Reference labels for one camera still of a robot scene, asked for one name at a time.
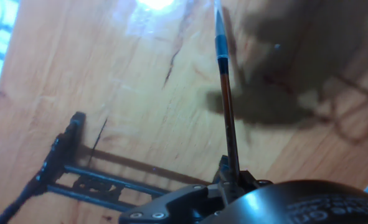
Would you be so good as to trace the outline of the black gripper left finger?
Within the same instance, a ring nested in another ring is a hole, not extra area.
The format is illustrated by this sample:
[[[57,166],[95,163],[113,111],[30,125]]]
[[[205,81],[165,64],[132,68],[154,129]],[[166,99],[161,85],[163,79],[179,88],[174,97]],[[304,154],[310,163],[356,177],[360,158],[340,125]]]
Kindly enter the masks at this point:
[[[221,212],[232,197],[229,160],[222,156],[210,185],[193,184],[163,195],[119,217],[118,223],[200,223]]]

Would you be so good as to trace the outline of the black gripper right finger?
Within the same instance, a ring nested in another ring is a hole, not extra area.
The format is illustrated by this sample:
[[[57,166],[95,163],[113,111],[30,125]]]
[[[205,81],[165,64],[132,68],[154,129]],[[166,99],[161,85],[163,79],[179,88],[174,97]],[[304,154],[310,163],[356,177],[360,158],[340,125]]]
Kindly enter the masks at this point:
[[[272,185],[273,182],[270,180],[257,180],[254,176],[247,170],[239,172],[238,186],[247,194],[256,189],[266,187],[267,185]]]

